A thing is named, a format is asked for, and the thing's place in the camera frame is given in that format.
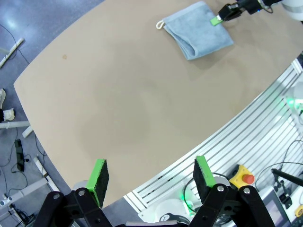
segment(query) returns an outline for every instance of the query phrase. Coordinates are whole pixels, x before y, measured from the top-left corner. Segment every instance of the screen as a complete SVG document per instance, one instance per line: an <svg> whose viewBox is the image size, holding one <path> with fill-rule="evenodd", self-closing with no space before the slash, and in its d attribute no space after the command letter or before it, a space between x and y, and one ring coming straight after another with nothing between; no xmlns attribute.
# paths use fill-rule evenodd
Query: screen
<svg viewBox="0 0 303 227"><path fill-rule="evenodd" d="M268 194L268 196L263 200L263 202L276 227L290 226L290 221L284 211L282 204L279 201L279 198L277 197L274 191Z"/></svg>
<svg viewBox="0 0 303 227"><path fill-rule="evenodd" d="M283 221L283 217L282 217L278 207L276 206L275 202L270 201L269 204L266 205L266 208L267 208L275 226L279 225Z"/></svg>

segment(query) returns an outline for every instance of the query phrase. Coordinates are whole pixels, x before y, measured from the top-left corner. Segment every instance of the green gripper pad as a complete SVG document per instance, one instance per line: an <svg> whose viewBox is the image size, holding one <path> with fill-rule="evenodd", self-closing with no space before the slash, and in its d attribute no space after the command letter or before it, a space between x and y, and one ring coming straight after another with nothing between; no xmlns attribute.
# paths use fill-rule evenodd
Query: green gripper pad
<svg viewBox="0 0 303 227"><path fill-rule="evenodd" d="M103 206L108 180L109 175L106 159L97 159L89 181L86 184L86 188L96 200L99 207Z"/></svg>
<svg viewBox="0 0 303 227"><path fill-rule="evenodd" d="M197 156L195 158L193 177L197 185L200 200L203 203L211 188L216 184L212 171L204 156Z"/></svg>

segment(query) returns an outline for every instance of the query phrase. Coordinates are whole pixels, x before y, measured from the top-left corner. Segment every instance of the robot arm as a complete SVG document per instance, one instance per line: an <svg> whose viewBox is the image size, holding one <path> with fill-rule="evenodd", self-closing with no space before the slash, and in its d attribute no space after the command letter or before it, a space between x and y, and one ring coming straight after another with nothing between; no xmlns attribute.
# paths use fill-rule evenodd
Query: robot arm
<svg viewBox="0 0 303 227"><path fill-rule="evenodd" d="M211 20L215 26L223 21L228 21L239 17L242 12L247 11L254 14L264 9L272 13L271 6L282 0L238 0L233 4L226 4L219 11L218 16ZM284 0L282 2L287 13L296 20L303 20L303 1L302 0Z"/></svg>

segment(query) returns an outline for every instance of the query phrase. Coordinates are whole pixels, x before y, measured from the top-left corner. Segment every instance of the metal frame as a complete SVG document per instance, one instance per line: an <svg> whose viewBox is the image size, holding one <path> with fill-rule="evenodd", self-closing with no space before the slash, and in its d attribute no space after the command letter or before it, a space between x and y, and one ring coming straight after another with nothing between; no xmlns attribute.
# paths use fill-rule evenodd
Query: metal frame
<svg viewBox="0 0 303 227"><path fill-rule="evenodd" d="M138 212L165 198L165 192L180 187L192 178L194 159L204 155L212 170L228 174L235 164L245 165L255 176L268 165L283 160L290 143L302 138L298 122L286 103L287 91L302 75L303 68L295 59L285 72L242 112L192 149L174 164L124 196ZM296 162L302 157L301 144L289 150L286 161ZM299 165L285 164L284 171L298 175ZM270 169L258 181L258 188L274 183ZM199 198L194 182L189 187Z"/></svg>

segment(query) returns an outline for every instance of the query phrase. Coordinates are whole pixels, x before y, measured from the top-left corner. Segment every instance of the towel loop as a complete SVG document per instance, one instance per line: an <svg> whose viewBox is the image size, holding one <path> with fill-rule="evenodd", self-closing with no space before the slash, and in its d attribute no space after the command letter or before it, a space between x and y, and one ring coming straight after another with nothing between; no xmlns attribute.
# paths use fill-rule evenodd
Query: towel loop
<svg viewBox="0 0 303 227"><path fill-rule="evenodd" d="M161 21L159 21L159 22L156 24L156 28L157 28L158 30L160 30L161 28L163 28L163 25L164 25L164 21L161 20Z"/></svg>

